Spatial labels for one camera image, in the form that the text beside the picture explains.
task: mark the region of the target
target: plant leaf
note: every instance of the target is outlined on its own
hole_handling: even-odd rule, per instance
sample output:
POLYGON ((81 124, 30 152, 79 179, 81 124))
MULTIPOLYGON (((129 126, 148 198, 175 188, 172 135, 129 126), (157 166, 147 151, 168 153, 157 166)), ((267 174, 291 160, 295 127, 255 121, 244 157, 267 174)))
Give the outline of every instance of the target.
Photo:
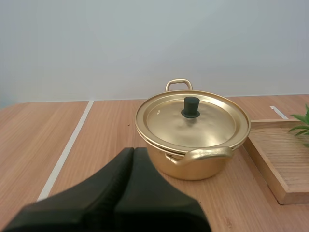
POLYGON ((293 116, 294 118, 298 119, 299 121, 307 123, 305 116, 302 116, 302 115, 291 115, 291 116, 293 116))
POLYGON ((309 124, 309 110, 307 111, 306 115, 305 115, 305 121, 307 124, 309 124))
POLYGON ((297 129, 305 129, 305 130, 309 130, 309 126, 296 126, 296 127, 293 127, 292 129, 289 130, 290 131, 294 131, 294 130, 297 130, 297 129))
POLYGON ((306 133, 306 132, 309 133, 309 130, 302 130, 299 133, 297 133, 295 136, 298 136, 298 135, 306 133))

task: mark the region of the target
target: black knob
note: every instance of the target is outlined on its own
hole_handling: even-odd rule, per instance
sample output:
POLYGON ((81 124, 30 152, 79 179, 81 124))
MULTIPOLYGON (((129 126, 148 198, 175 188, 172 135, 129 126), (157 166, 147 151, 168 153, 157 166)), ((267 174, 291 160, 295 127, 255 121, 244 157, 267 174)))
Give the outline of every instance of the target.
POLYGON ((196 97, 184 98, 184 109, 182 115, 186 118, 195 118, 199 116, 198 109, 199 99, 196 97))

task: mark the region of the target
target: black object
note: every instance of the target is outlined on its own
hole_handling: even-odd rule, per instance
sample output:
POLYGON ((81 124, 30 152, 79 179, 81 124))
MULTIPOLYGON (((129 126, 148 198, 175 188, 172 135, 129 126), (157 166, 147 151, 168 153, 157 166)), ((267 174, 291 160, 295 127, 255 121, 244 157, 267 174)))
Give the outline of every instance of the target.
POLYGON ((196 97, 184 98, 184 109, 182 115, 186 118, 195 118, 199 116, 198 111, 199 99, 196 97))
POLYGON ((198 202, 172 187, 146 148, 125 148, 84 182, 25 206, 4 232, 210 232, 198 202))

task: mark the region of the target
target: aluminum pot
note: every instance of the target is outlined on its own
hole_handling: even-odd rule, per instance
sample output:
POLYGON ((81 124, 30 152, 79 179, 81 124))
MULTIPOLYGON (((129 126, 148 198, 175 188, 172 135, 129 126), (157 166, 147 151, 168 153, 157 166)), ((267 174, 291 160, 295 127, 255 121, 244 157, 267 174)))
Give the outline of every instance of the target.
POLYGON ((135 124, 154 166, 184 180, 220 172, 250 133, 247 114, 222 96, 193 90, 186 79, 168 82, 164 93, 146 100, 135 124), (185 83, 187 90, 170 91, 185 83))

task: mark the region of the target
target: pot handle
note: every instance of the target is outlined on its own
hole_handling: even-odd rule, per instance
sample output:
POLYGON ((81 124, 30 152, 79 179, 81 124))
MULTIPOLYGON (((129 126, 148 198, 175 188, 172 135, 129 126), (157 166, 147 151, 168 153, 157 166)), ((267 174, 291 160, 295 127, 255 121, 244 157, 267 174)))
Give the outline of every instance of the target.
POLYGON ((223 147, 214 147, 214 148, 199 148, 192 151, 189 151, 185 154, 184 158, 176 159, 171 155, 165 154, 165 157, 169 159, 172 163, 177 166, 184 166, 192 162, 201 162, 201 161, 210 161, 212 159, 229 159, 232 158, 233 152, 232 149, 223 146, 223 147))
POLYGON ((186 79, 175 79, 175 80, 171 80, 171 81, 168 82, 168 84, 167 84, 166 87, 165 87, 165 91, 166 91, 166 92, 169 91, 169 86, 170 86, 171 84, 177 84, 177 83, 185 83, 185 84, 188 86, 188 89, 189 89, 189 90, 192 90, 192 89, 193 89, 193 88, 192 88, 192 85, 191 85, 191 83, 190 83, 190 81, 188 81, 188 80, 186 80, 186 79))

